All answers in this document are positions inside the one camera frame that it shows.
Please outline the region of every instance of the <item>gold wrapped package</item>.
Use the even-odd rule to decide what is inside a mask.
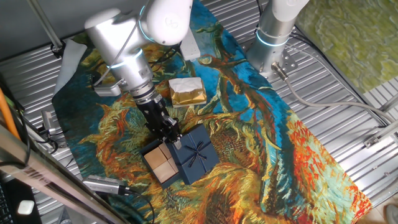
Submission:
[[[205,104],[205,86],[199,77],[175,78],[169,80],[174,108]]]

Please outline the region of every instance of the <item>colorful cloth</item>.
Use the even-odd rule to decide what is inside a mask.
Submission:
[[[185,62],[177,54],[154,66],[154,83],[183,133],[205,125],[221,162],[192,185],[179,180],[162,190],[139,155],[155,137],[131,95],[101,98],[90,88],[90,74],[106,65],[83,34],[75,41],[88,50],[53,99],[82,176],[125,180],[151,200],[157,223],[355,223],[367,213],[369,199],[199,1],[190,27],[201,57]],[[166,50],[144,47],[150,62]],[[168,80],[176,77],[201,77],[208,103],[172,108]],[[152,218],[139,198],[115,196],[111,203],[137,222]]]

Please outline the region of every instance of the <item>painted fabric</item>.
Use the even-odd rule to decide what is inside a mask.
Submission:
[[[311,0],[296,23],[362,93],[398,76],[398,1]]]
[[[131,95],[99,97],[90,75],[106,70],[88,46],[76,74],[53,105],[83,177],[125,180],[150,199],[157,223],[355,223],[371,209],[369,199],[316,137],[246,61],[234,38],[194,1],[191,24],[201,57],[180,54],[155,65],[154,83],[182,132],[203,123],[220,159],[192,185],[182,180],[162,190],[139,150],[155,139]],[[155,62],[167,48],[145,46]],[[207,104],[172,108],[168,80],[200,77]],[[105,82],[113,82],[110,75]],[[132,222],[148,222],[151,210],[133,196],[112,196],[111,205]]]

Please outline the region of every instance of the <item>metal floor panel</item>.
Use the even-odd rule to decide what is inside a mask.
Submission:
[[[61,59],[54,57],[50,47],[46,46],[0,63],[0,73],[16,99],[25,108],[25,117],[36,128],[42,126],[41,111],[44,110],[52,113],[58,131],[61,131],[51,103],[61,62]],[[63,137],[60,134],[53,139],[62,142],[65,141]],[[53,157],[64,166],[73,158],[70,149],[63,144],[60,144]],[[81,179],[75,161],[71,161],[67,169]],[[34,197],[42,223],[56,223],[63,205],[36,189]]]
[[[365,93],[364,96],[366,96],[373,106],[380,108],[396,94],[398,94],[398,78],[393,78],[392,80]],[[388,114],[394,119],[398,119],[398,106],[391,109]]]
[[[230,31],[243,49],[250,46],[259,19],[255,0],[202,0],[201,2]],[[267,3],[267,1],[261,2],[263,7]],[[295,39],[290,39],[288,44],[314,53],[309,46]],[[298,70],[289,74],[290,81],[304,99],[317,103],[357,101],[357,97],[348,91],[347,86],[341,84],[342,81],[337,74],[329,73],[313,57],[292,49],[287,50],[298,64]],[[25,107],[27,119],[36,127],[42,125],[40,113],[42,110],[50,111],[53,120],[57,123],[51,99],[60,65],[61,60],[52,55],[49,46],[0,63],[0,72],[3,73],[16,98]],[[380,130],[378,128],[380,124],[371,114],[353,106],[307,107],[295,99],[285,83],[277,76],[268,77],[268,80],[356,185],[370,197],[373,205],[383,202],[398,191],[396,184],[391,187],[391,183],[396,183],[398,178],[396,142],[387,138],[369,149],[363,144],[365,139]],[[397,81],[391,85],[398,86]],[[385,92],[380,91],[379,94],[383,96]],[[57,139],[62,141],[63,135],[57,136]],[[53,156],[63,165],[67,165],[73,158],[67,147],[61,147]],[[75,161],[72,161],[67,168],[81,179]],[[34,194],[42,222],[55,223],[62,211],[62,204],[35,189]]]

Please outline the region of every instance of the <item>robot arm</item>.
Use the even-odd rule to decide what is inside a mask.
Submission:
[[[309,0],[270,0],[262,13],[256,39],[248,50],[249,63],[269,77],[271,65],[284,63],[283,51],[292,32],[296,17]]]
[[[189,29],[192,0],[150,0],[139,14],[121,14],[119,9],[100,12],[85,22],[85,29],[104,61],[111,65],[126,42],[133,27],[137,27],[129,42],[111,67],[117,83],[96,86],[100,96],[120,94],[119,86],[129,91],[145,116],[146,126],[161,140],[180,148],[178,122],[169,116],[160,94],[152,83],[152,69],[141,46],[150,42],[175,45]]]

